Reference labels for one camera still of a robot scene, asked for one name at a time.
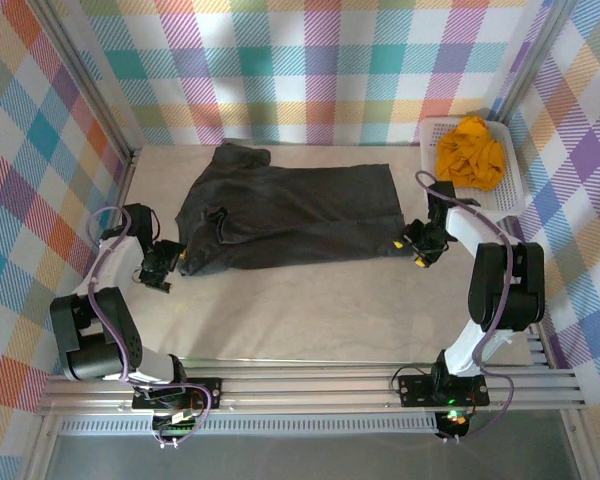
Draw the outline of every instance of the white table surface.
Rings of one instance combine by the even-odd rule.
[[[388,163],[409,223],[426,219],[413,179],[417,147],[266,147],[272,164],[335,167]],[[177,240],[175,216],[213,147],[145,147],[126,203],[153,208],[161,238]],[[143,344],[183,357],[223,359],[434,361],[468,320],[473,258],[451,244],[430,269],[410,258],[172,273],[170,294],[132,284],[126,299]],[[529,364],[523,335],[491,363]]]

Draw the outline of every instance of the checkered fabric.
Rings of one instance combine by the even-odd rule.
[[[94,255],[122,162],[25,0],[0,1],[0,480],[15,478],[57,359],[48,311]]]
[[[545,327],[600,439],[600,0],[580,0],[510,129],[531,197],[519,230],[545,248]]]
[[[150,144],[308,145],[410,144],[422,118],[485,106],[528,3],[81,1]]]

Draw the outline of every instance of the cable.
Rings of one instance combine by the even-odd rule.
[[[419,369],[418,367],[414,367],[414,366],[412,366],[412,365],[403,365],[403,366],[401,366],[400,368],[398,368],[398,370],[396,370],[396,373],[394,373],[394,374],[393,374],[393,377],[391,377],[391,380],[389,380],[389,388],[390,388],[391,390],[393,390],[394,392],[396,392],[396,393],[400,393],[400,390],[398,390],[397,388],[395,388],[395,387],[393,386],[393,382],[395,382],[395,381],[396,381],[396,377],[398,376],[398,374],[399,374],[399,373],[400,373],[402,370],[404,370],[405,368],[411,368],[411,369],[413,369],[413,370],[417,370],[417,371],[419,371],[419,372],[420,372],[422,375],[426,375],[426,373],[425,373],[423,370]]]
[[[96,297],[95,297],[95,286],[96,286],[96,283],[97,283],[98,274],[100,273],[100,269],[104,265],[105,261],[107,260],[107,258],[109,257],[109,255],[126,238],[127,233],[129,232],[129,228],[131,228],[131,215],[129,215],[129,212],[127,212],[122,207],[117,207],[117,206],[102,207],[102,208],[99,208],[98,210],[96,210],[95,212],[93,212],[91,215],[89,215],[89,218],[87,219],[86,228],[87,228],[87,234],[89,235],[89,238],[91,238],[91,240],[94,241],[94,243],[97,243],[97,242],[95,242],[95,240],[93,239],[93,237],[89,233],[89,227],[91,225],[91,222],[92,222],[93,218],[95,218],[97,215],[101,214],[102,212],[105,212],[105,211],[108,211],[108,210],[117,210],[117,211],[119,211],[124,216],[124,218],[125,218],[126,221],[125,221],[125,225],[124,225],[124,227],[122,229],[122,232],[120,233],[120,235],[118,236],[118,238],[116,238],[114,240],[114,242],[111,244],[111,246],[109,248],[107,248],[106,250],[104,250],[102,252],[102,255],[96,261],[96,264],[94,265],[93,270],[91,271],[91,276],[89,278],[89,286],[87,288],[87,297],[89,299],[89,304],[91,305],[91,308],[93,309],[94,313],[96,314],[96,316],[98,317],[98,319],[100,320],[100,322],[102,323],[102,325],[107,330],[109,330],[109,333],[111,333],[111,336],[113,337],[113,339],[115,340],[116,344],[118,345],[118,348],[120,350],[120,356],[122,357],[122,373],[120,374],[120,379],[119,379],[121,382],[127,383],[127,384],[135,386],[135,387],[145,387],[145,388],[151,388],[151,389],[154,389],[154,390],[155,389],[159,390],[159,389],[164,389],[164,388],[172,388],[172,387],[192,388],[194,390],[198,390],[198,391],[200,391],[200,392],[202,392],[202,393],[205,394],[205,396],[207,397],[206,407],[203,410],[203,412],[200,414],[200,416],[198,417],[198,419],[196,420],[196,424],[191,429],[191,431],[187,435],[184,435],[183,437],[181,437],[179,439],[179,443],[182,443],[182,442],[186,441],[188,438],[190,438],[196,431],[198,431],[198,429],[200,429],[200,427],[202,426],[202,423],[204,422],[204,420],[209,415],[209,411],[211,410],[211,404],[212,404],[211,393],[203,385],[196,385],[196,384],[193,384],[193,383],[170,383],[170,384],[167,384],[167,385],[156,385],[156,384],[152,384],[152,383],[138,382],[136,380],[133,380],[133,379],[129,378],[129,366],[130,366],[129,351],[127,349],[126,344],[124,343],[124,339],[122,338],[122,335],[120,334],[120,332],[118,332],[118,330],[115,328],[115,326],[113,325],[113,323],[111,323],[111,320],[109,320],[109,318],[106,316],[106,314],[102,311],[102,309],[98,305],[98,302],[96,301]],[[160,442],[160,446],[162,448],[164,448],[164,445],[167,442],[162,437],[161,430],[158,431],[158,435],[157,435],[156,438]],[[173,445],[177,446],[178,442],[176,440],[174,440],[173,441]]]
[[[489,423],[487,423],[484,427],[467,434],[466,436],[468,437],[468,436],[476,435],[479,432],[484,432],[488,428],[492,427],[495,423],[497,423],[502,418],[502,416],[506,413],[507,409],[509,408],[509,406],[511,405],[511,402],[513,400],[513,394],[515,391],[515,386],[513,384],[513,380],[511,380],[511,378],[508,375],[490,372],[489,370],[487,370],[484,367],[484,364],[482,362],[482,352],[484,351],[484,348],[487,345],[487,343],[489,342],[489,340],[491,340],[491,338],[493,338],[493,336],[495,335],[496,329],[498,328],[498,324],[500,323],[502,314],[504,313],[504,309],[507,304],[507,297],[509,296],[509,287],[511,286],[511,279],[513,277],[513,248],[511,246],[511,242],[509,241],[509,238],[507,237],[507,235],[502,231],[502,229],[500,229],[500,227],[498,227],[495,223],[493,223],[487,216],[485,216],[483,213],[477,211],[476,209],[470,207],[469,205],[458,201],[455,198],[448,197],[447,195],[443,195],[442,193],[438,193],[435,190],[429,188],[420,179],[420,176],[422,176],[422,175],[429,177],[434,182],[437,181],[436,177],[434,177],[431,173],[424,171],[424,170],[420,170],[420,171],[416,172],[416,175],[415,175],[416,182],[418,183],[418,185],[420,185],[422,188],[424,188],[424,190],[427,193],[433,195],[434,197],[438,197],[446,202],[451,202],[451,203],[455,204],[456,206],[471,213],[476,218],[478,218],[493,233],[495,233],[500,238],[500,240],[502,240],[502,243],[504,244],[505,249],[507,251],[507,267],[505,270],[504,285],[502,287],[502,294],[500,295],[500,302],[498,303],[498,308],[496,309],[496,313],[493,316],[493,321],[491,322],[489,329],[485,333],[482,340],[480,340],[478,342],[478,344],[476,345],[476,347],[473,349],[473,352],[471,353],[471,358],[473,359],[474,363],[480,369],[480,372],[482,372],[484,375],[489,376],[489,377],[498,377],[498,378],[505,379],[507,381],[507,383],[509,383],[509,395],[507,397],[507,400],[502,405],[502,409],[496,414],[496,416],[493,417],[491,419],[491,421]]]
[[[129,376],[129,351],[127,350],[127,346],[125,345],[124,339],[122,338],[122,335],[120,335],[120,332],[116,330],[114,325],[111,323],[111,321],[107,318],[105,313],[98,305],[98,302],[96,302],[95,287],[97,283],[98,274],[100,273],[100,269],[104,265],[105,261],[107,260],[107,258],[109,258],[111,252],[113,252],[118,247],[118,245],[120,245],[122,241],[126,238],[127,233],[129,232],[129,228],[131,228],[131,215],[129,215],[129,212],[127,212],[124,208],[121,207],[102,207],[93,212],[91,215],[89,215],[89,218],[87,219],[86,228],[89,238],[93,240],[93,237],[91,237],[91,234],[89,233],[89,226],[91,225],[91,221],[97,215],[108,210],[120,211],[120,213],[122,213],[122,215],[124,216],[126,222],[118,238],[114,240],[114,242],[109,248],[102,252],[102,256],[100,256],[100,258],[96,261],[96,264],[94,265],[93,270],[91,271],[91,277],[89,278],[87,297],[89,299],[89,304],[91,305],[91,308],[93,309],[94,313],[96,314],[102,325],[104,325],[105,328],[109,330],[109,333],[111,333],[111,336],[118,344],[118,348],[120,349],[120,355],[122,356],[122,374],[120,376],[120,380],[126,382]]]
[[[468,392],[469,396],[471,397],[471,403],[473,403],[473,409],[471,410],[471,417],[473,417],[476,414],[476,408],[478,406],[477,402],[476,402],[476,394],[473,392]]]
[[[202,401],[202,411],[198,415],[195,415],[195,410],[196,410],[195,395],[196,394],[198,394],[198,397],[200,397],[200,400]],[[191,395],[191,401],[189,402],[189,406],[191,407],[191,413],[193,414],[194,417],[199,417],[200,415],[202,415],[202,412],[204,411],[206,403],[204,401],[204,397],[202,396],[202,394],[200,393],[199,390],[193,391],[193,394]]]
[[[133,280],[133,283],[142,283],[142,282],[140,281],[140,278],[135,278],[135,277],[134,277],[134,275],[135,275],[136,273],[139,273],[139,272],[141,272],[141,271],[142,271],[142,267],[138,267],[138,268],[136,268],[136,269],[133,271],[133,273],[131,274],[131,280]]]
[[[429,250],[420,250],[419,249],[417,251],[417,253],[421,253],[423,255],[427,255],[427,254],[430,254],[430,253],[444,253],[447,250],[449,250],[449,244],[447,242],[445,242],[444,243],[444,247],[442,247],[442,248],[432,248],[432,249],[429,249]]]
[[[156,224],[158,225],[158,230],[151,239],[152,242],[155,242],[158,238],[160,238],[160,220],[158,220],[158,215],[156,215],[156,211],[153,208],[151,209],[151,215],[156,219]]]

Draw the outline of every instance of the black t-shirt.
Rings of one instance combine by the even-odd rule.
[[[393,245],[404,217],[388,165],[270,163],[268,150],[216,148],[176,217],[183,275],[409,253]]]

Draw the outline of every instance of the yellow cloth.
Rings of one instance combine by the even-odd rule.
[[[451,180],[456,187],[493,190],[505,173],[502,145],[491,138],[479,117],[465,117],[458,127],[438,143],[438,180]]]

